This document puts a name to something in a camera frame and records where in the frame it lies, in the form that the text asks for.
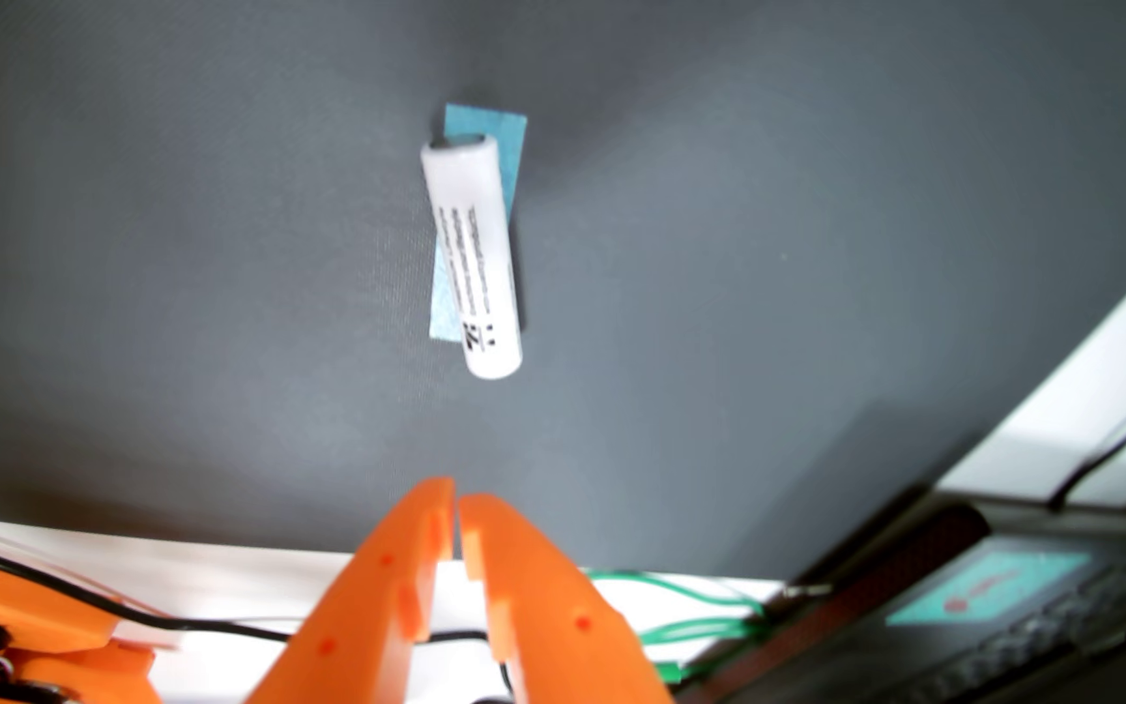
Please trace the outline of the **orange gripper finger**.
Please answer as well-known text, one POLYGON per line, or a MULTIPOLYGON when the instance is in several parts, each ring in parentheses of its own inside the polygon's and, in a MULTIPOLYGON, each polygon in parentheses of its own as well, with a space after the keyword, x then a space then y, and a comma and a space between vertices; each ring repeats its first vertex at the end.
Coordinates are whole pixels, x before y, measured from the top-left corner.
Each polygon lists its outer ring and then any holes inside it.
POLYGON ((458 500, 461 553, 517 703, 672 703, 629 622, 511 504, 458 500))
POLYGON ((411 488, 352 553, 248 703, 402 703, 453 556, 455 481, 411 488))

